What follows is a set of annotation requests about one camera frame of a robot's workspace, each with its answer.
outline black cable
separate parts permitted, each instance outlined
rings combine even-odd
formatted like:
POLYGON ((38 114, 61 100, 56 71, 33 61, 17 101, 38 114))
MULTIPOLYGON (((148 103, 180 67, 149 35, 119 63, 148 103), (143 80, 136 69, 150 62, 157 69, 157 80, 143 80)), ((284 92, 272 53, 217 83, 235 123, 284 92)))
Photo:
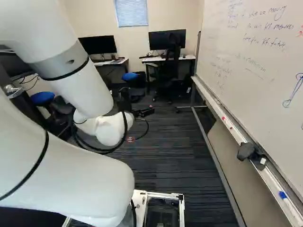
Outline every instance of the black cable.
POLYGON ((38 77, 38 75, 37 75, 37 76, 34 76, 33 78, 31 78, 29 81, 23 82, 24 79, 25 79, 25 77, 24 77, 23 81, 21 81, 20 84, 26 84, 26 83, 32 81, 33 79, 35 79, 36 77, 38 77))
POLYGON ((22 82, 25 80, 25 77, 23 77, 23 79, 22 79, 22 81, 21 82, 19 82, 19 84, 22 84, 22 82))
POLYGON ((74 120, 72 122, 75 123, 75 124, 84 124, 85 122, 87 122, 87 119, 84 122, 81 122, 81 123, 76 123, 74 120))
POLYGON ((131 200, 131 206, 132 206, 132 212, 133 212, 133 222, 134 222, 134 227, 137 227, 137 214, 136 214, 136 207, 134 206, 134 201, 131 200))
POLYGON ((39 80, 39 77, 37 77, 37 80, 36 80, 36 82, 34 83, 34 85, 33 85, 31 88, 29 88, 29 89, 27 89, 27 90, 25 90, 25 91, 29 91, 30 89, 32 89, 32 88, 36 85, 36 83, 38 82, 38 80, 39 80))
POLYGON ((12 188, 10 191, 8 191, 7 193, 5 193, 4 195, 0 196, 0 201, 9 197, 11 194, 13 194, 15 191, 17 191, 32 175, 33 173, 36 171, 36 169, 39 167, 39 165, 41 164, 47 148, 48 148, 48 142, 49 142, 49 136, 48 136, 48 132, 45 130, 45 141, 44 141, 44 146, 43 149, 40 153, 40 156, 38 158, 38 160, 36 161, 36 163, 33 165, 33 167, 31 168, 31 170, 28 172, 28 174, 26 174, 26 176, 14 187, 12 188))
POLYGON ((81 147, 81 148, 83 148, 83 149, 86 149, 86 148, 84 148, 84 146, 83 146, 83 145, 85 145, 86 147, 91 148, 91 149, 93 149, 93 150, 95 150, 95 151, 100 151, 99 154, 102 154, 102 155, 110 154, 110 153, 112 153, 113 151, 115 151, 116 149, 118 149, 119 147, 121 147, 121 145, 124 143, 124 141, 125 141, 125 139, 126 139, 126 134, 127 134, 127 119, 126 119, 126 115, 125 115, 125 112, 124 112, 124 111, 122 111, 122 116, 123 116, 123 121, 124 121, 124 135, 123 135, 121 141, 119 142, 119 144, 118 144, 117 146, 115 146, 114 148, 111 148, 111 149, 100 149, 100 148, 96 148, 96 147, 94 147, 94 146, 88 144, 87 142, 85 142, 85 141, 77 134, 77 131, 76 131, 77 128, 76 128, 76 126, 72 126, 72 127, 71 127, 71 134, 72 134, 72 136, 73 136, 75 142, 77 143, 77 145, 78 145, 79 147, 81 147))
POLYGON ((140 121, 145 122, 145 123, 147 124, 147 128, 146 128, 145 133, 143 133, 143 135, 141 135, 141 136, 135 138, 135 140, 139 140, 139 139, 143 138, 143 137, 148 133, 148 130, 149 130, 149 128, 150 128, 150 125, 148 124, 147 120, 144 120, 144 119, 141 120, 141 119, 140 119, 140 121))

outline desk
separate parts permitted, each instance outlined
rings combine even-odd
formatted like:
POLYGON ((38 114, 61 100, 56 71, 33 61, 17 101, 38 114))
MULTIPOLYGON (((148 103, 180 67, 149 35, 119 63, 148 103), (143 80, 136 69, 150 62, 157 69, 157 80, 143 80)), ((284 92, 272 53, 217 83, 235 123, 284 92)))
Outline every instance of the desk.
MULTIPOLYGON (((163 61, 165 61, 165 58, 161 58, 160 56, 153 57, 153 58, 143 58, 142 64, 158 63, 158 62, 163 62, 163 61)), ((190 61, 189 74, 190 74, 190 76, 193 76, 196 57, 194 55, 189 54, 189 55, 185 55, 185 58, 183 58, 183 56, 179 57, 179 61, 190 61)), ((146 77, 147 77, 147 94, 149 94, 150 93, 150 73, 148 70, 148 66, 145 65, 145 67, 146 67, 146 77)))
POLYGON ((117 67, 124 67, 125 73, 128 73, 128 58, 121 60, 120 62, 112 61, 104 61, 104 62, 96 62, 94 66, 101 67, 101 66, 117 66, 117 67))

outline dark gray carpet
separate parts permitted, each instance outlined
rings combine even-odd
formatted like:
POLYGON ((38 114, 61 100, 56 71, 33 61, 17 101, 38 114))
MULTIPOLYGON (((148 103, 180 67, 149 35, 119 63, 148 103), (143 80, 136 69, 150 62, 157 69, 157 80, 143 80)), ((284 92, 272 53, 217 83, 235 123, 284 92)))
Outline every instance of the dark gray carpet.
MULTIPOLYGON (((149 133, 134 143, 125 142, 109 155, 127 163, 135 175, 135 188, 185 194, 186 227, 237 227, 215 164, 191 110, 175 113, 165 102, 145 97, 134 108, 152 104, 156 114, 146 117, 149 133)), ((206 114, 199 115, 207 122, 206 114)), ((135 122, 129 136, 139 136, 144 122, 135 122)), ((86 141, 97 145, 94 138, 86 141)))

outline computer monitor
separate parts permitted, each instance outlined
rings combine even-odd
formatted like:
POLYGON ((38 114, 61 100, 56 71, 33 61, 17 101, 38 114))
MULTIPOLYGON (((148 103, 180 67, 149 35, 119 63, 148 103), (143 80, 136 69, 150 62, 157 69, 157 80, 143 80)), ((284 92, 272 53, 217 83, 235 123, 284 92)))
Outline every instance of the computer monitor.
POLYGON ((149 32, 150 50, 166 50, 172 47, 170 38, 177 38, 178 45, 185 48, 186 29, 170 30, 161 32, 149 32))
POLYGON ((79 38, 85 51, 90 54, 117 53, 113 35, 79 38))

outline marker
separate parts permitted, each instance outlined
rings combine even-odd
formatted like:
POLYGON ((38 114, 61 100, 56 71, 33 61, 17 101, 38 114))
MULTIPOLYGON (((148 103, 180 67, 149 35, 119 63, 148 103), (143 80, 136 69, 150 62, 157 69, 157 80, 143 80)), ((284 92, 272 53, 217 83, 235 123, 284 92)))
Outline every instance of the marker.
POLYGON ((283 191, 279 191, 279 196, 285 202, 285 204, 288 206, 288 208, 291 211, 291 214, 293 215, 293 218, 297 221, 299 226, 303 226, 302 217, 300 215, 298 215, 297 210, 291 204, 291 202, 290 202, 289 198, 287 197, 286 193, 283 192, 283 191))

